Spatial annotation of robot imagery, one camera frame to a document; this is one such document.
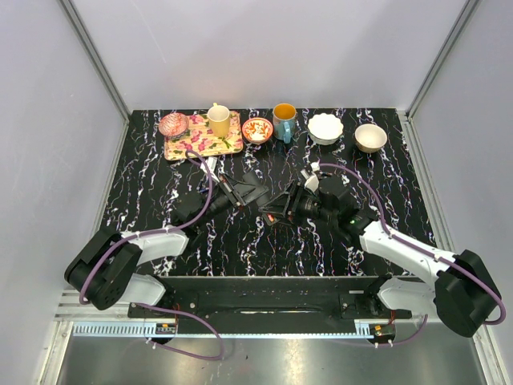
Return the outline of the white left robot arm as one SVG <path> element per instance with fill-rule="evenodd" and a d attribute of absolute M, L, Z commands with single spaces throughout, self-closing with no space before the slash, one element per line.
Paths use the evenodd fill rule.
<path fill-rule="evenodd" d="M 268 192 L 255 172 L 245 173 L 241 180 L 221 173 L 212 191 L 181 195 L 171 224 L 162 229 L 141 233 L 99 229 L 67 267 L 64 279 L 97 310 L 119 301 L 144 302 L 156 317 L 167 316 L 173 297 L 157 278 L 137 274 L 137 267 L 188 252 L 198 243 L 204 223 L 231 208 L 243 209 L 253 202 L 263 205 L 269 200 Z"/>

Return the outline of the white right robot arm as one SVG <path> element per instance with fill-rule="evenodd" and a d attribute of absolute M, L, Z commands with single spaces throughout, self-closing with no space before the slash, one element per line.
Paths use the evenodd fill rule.
<path fill-rule="evenodd" d="M 361 209 L 341 183 L 324 179 L 316 190 L 292 183 L 259 210 L 270 225 L 323 221 L 345 244 L 412 273 L 416 282 L 383 278 L 366 295 L 366 311 L 375 318 L 391 310 L 436 314 L 450 330 L 469 338 L 499 305 L 500 292 L 477 253 L 437 249 L 389 229 Z"/>

